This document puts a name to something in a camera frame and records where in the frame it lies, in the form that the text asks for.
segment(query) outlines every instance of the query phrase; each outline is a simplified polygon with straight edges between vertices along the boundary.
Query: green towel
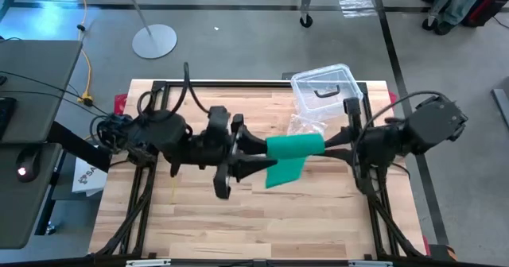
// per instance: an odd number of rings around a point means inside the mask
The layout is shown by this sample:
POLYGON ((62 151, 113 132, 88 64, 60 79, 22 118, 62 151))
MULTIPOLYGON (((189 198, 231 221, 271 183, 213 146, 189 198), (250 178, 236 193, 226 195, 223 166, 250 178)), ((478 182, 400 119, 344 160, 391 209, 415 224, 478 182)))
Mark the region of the green towel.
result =
POLYGON ((268 137, 266 142, 267 156, 278 160, 267 169, 266 188, 298 180, 306 157, 325 151, 324 138, 318 133, 268 137))

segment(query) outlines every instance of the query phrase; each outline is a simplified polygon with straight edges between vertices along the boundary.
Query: container handle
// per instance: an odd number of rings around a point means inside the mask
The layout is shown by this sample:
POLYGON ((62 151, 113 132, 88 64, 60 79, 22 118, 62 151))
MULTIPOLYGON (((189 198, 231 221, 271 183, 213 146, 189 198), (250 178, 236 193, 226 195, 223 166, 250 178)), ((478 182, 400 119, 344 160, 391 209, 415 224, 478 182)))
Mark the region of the container handle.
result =
POLYGON ((318 98, 327 98, 327 97, 333 97, 335 95, 338 95, 340 93, 341 89, 340 89, 340 85, 337 84, 336 85, 336 91, 333 91, 333 92, 329 92, 329 93, 325 93, 323 95, 321 95, 320 93, 318 93, 318 91, 313 91, 315 93, 315 95, 318 97, 318 98))

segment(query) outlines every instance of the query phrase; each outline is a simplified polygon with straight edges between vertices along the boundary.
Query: wooden table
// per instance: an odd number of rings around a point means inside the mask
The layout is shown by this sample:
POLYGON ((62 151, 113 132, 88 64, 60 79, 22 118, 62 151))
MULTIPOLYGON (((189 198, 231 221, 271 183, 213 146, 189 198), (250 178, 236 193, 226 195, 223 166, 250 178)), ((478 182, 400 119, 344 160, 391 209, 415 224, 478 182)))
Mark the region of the wooden table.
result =
MULTIPOLYGON (((137 115, 139 95, 149 91, 152 80, 133 80, 125 113, 137 115)), ((390 103, 385 82, 367 82, 373 113, 390 103)), ((197 87, 204 106, 225 105, 233 115, 244 113, 249 130, 258 137, 286 134, 294 113, 290 88, 197 87)), ((172 88, 169 106, 180 88, 172 88)), ((207 116, 188 93, 178 111, 195 133, 205 128, 207 116)), ((376 125, 383 123, 381 117, 376 125)), ((348 124, 347 117, 328 121, 326 137, 348 124)), ((125 155, 113 161, 123 160, 125 155)), ((357 189, 352 171, 343 161, 310 157, 300 180, 265 189, 265 172, 231 183, 229 200, 214 195, 215 168, 200 171, 182 166, 176 177, 173 203, 169 163, 159 157, 143 253, 158 257, 205 259, 360 259, 375 255, 366 198, 357 189)), ((134 176, 132 164, 110 169, 91 238, 90 252, 99 250, 126 216, 134 176)), ((395 222, 421 252, 421 227, 408 176, 391 168, 387 188, 395 222)), ((384 247, 387 229, 380 219, 384 247)), ((132 237, 136 235, 134 224, 132 237)))

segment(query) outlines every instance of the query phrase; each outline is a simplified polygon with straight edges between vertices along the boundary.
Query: plastic bag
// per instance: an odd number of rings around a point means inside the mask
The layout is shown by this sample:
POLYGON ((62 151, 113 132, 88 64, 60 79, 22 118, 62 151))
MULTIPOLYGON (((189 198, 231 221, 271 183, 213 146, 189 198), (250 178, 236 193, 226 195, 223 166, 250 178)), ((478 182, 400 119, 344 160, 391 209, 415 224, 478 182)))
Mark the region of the plastic bag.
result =
POLYGON ((314 121, 311 119, 303 118, 299 115, 292 114, 287 135, 296 135, 296 134, 314 134, 319 133, 322 137, 325 134, 325 129, 327 129, 327 124, 323 122, 314 121))

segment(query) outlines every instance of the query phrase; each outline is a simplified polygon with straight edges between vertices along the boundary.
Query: plastic container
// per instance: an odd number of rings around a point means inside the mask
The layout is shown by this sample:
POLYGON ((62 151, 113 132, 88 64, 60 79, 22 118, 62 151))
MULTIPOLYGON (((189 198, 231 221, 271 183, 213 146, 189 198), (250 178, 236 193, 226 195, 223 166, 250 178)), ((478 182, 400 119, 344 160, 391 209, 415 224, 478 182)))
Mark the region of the plastic container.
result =
POLYGON ((363 98, 350 68, 344 64, 297 73, 291 84, 297 113, 315 121, 343 115, 343 99, 363 98))

